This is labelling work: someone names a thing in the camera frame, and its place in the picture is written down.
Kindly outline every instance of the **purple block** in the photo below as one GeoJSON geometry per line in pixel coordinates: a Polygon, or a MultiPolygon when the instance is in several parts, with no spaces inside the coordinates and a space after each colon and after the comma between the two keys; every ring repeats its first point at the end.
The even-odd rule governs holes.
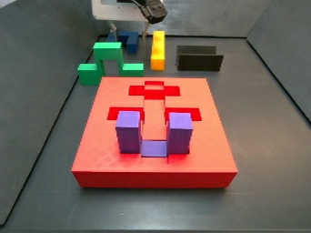
{"type": "Polygon", "coordinates": [[[186,154],[193,131],[189,113],[169,113],[168,153],[186,154]]]}
{"type": "Polygon", "coordinates": [[[114,124],[118,149],[121,154],[141,153],[140,112],[120,111],[114,124]]]}
{"type": "Polygon", "coordinates": [[[168,144],[166,141],[141,141],[141,157],[166,157],[168,144]]]}

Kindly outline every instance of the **black rectangular block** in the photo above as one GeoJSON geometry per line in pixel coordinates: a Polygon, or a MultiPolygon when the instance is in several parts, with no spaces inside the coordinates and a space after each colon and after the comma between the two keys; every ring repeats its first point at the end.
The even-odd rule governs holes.
{"type": "Polygon", "coordinates": [[[220,71],[221,63],[222,55],[216,55],[216,46],[177,46],[177,70],[220,71]]]}

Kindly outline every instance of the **red platform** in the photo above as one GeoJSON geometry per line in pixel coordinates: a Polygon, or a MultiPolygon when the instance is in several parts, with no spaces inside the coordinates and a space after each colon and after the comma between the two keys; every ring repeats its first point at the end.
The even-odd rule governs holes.
{"type": "MultiPolygon", "coordinates": [[[[154,127],[161,138],[162,128],[157,122],[154,127]]],[[[236,163],[206,79],[104,77],[72,172],[81,187],[226,187],[236,175],[236,163]],[[162,116],[153,114],[158,108],[162,116]],[[144,136],[152,139],[156,139],[150,130],[154,118],[164,118],[168,112],[190,112],[189,154],[160,158],[120,154],[114,132],[117,109],[142,110],[141,131],[145,124],[144,136]]]]}

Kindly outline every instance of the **block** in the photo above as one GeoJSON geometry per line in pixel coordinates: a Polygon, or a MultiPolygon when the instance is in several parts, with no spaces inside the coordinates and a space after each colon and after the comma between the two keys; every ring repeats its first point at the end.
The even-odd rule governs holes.
{"type": "Polygon", "coordinates": [[[96,64],[81,64],[77,68],[82,85],[97,85],[105,76],[104,60],[116,60],[120,76],[142,76],[142,64],[124,64],[120,42],[97,42],[93,45],[96,64]]]}
{"type": "Polygon", "coordinates": [[[114,34],[112,32],[109,32],[109,34],[105,38],[105,42],[114,42],[114,34]]]}
{"type": "Polygon", "coordinates": [[[124,64],[120,70],[121,76],[142,76],[142,64],[124,64]]]}
{"type": "Polygon", "coordinates": [[[138,32],[118,32],[118,41],[126,45],[126,52],[136,54],[138,50],[138,32]]]}
{"type": "Polygon", "coordinates": [[[141,141],[141,157],[166,157],[166,141],[141,141]]]}
{"type": "Polygon", "coordinates": [[[165,69],[165,32],[153,32],[150,70],[162,71],[165,69]]]}
{"type": "Polygon", "coordinates": [[[77,68],[80,83],[84,86],[97,86],[101,82],[101,72],[96,64],[80,64],[77,68]]]}
{"type": "Polygon", "coordinates": [[[168,153],[185,155],[188,153],[192,119],[189,113],[169,113],[168,153]]]}
{"type": "Polygon", "coordinates": [[[72,173],[81,187],[228,187],[236,172],[236,163],[206,78],[105,77],[101,79],[72,166],[72,173]],[[200,111],[201,121],[192,122],[193,131],[186,155],[141,157],[141,154],[118,152],[114,120],[104,119],[109,108],[116,106],[114,103],[118,103],[117,106],[122,103],[137,107],[144,105],[145,100],[141,96],[128,96],[129,103],[125,101],[125,96],[129,86],[144,86],[145,81],[161,81],[164,86],[177,86],[181,95],[166,96],[165,103],[173,99],[169,101],[173,106],[180,99],[182,106],[193,103],[200,111]]]}
{"type": "Polygon", "coordinates": [[[114,130],[121,154],[138,154],[141,152],[140,125],[140,112],[118,112],[114,130]]]}
{"type": "Polygon", "coordinates": [[[220,71],[221,63],[222,55],[216,55],[216,46],[177,46],[177,70],[220,71]]]}
{"type": "MultiPolygon", "coordinates": [[[[117,33],[117,41],[126,48],[129,54],[136,54],[138,50],[138,32],[122,32],[117,33]]],[[[105,38],[105,42],[114,42],[114,35],[110,32],[105,38]]]]}

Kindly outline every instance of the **yellow block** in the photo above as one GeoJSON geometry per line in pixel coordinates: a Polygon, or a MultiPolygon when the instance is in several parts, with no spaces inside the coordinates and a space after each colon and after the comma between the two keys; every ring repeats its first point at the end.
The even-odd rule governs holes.
{"type": "Polygon", "coordinates": [[[153,43],[150,53],[150,70],[164,70],[165,68],[165,32],[153,32],[153,43]]]}

